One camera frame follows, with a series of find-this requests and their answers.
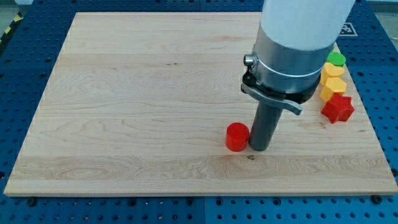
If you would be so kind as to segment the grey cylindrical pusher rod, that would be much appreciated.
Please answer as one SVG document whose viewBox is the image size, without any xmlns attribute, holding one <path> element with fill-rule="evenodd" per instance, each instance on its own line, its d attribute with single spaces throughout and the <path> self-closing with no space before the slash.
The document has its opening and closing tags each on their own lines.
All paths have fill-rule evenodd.
<svg viewBox="0 0 398 224">
<path fill-rule="evenodd" d="M 259 103 L 252 124 L 248 144 L 255 151 L 265 151 L 279 122 L 282 109 Z"/>
</svg>

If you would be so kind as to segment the black clamp with silver lever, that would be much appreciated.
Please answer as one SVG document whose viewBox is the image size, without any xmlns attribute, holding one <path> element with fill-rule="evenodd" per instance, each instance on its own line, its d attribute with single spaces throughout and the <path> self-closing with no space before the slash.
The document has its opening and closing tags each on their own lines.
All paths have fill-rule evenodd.
<svg viewBox="0 0 398 224">
<path fill-rule="evenodd" d="M 246 70 L 242 77 L 241 91 L 267 106 L 288 110 L 299 115 L 303 110 L 301 104 L 313 96 L 319 82 L 320 78 L 317 78 L 309 89 L 298 93 L 282 93 L 260 84 L 252 71 Z"/>
</svg>

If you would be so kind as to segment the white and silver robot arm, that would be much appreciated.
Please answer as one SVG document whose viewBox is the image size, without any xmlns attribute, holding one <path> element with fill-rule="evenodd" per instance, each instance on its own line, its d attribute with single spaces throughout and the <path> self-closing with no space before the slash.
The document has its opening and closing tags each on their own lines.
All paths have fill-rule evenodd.
<svg viewBox="0 0 398 224">
<path fill-rule="evenodd" d="M 299 115 L 355 0 L 265 0 L 241 91 L 258 101 L 248 144 L 268 148 L 284 110 Z"/>
</svg>

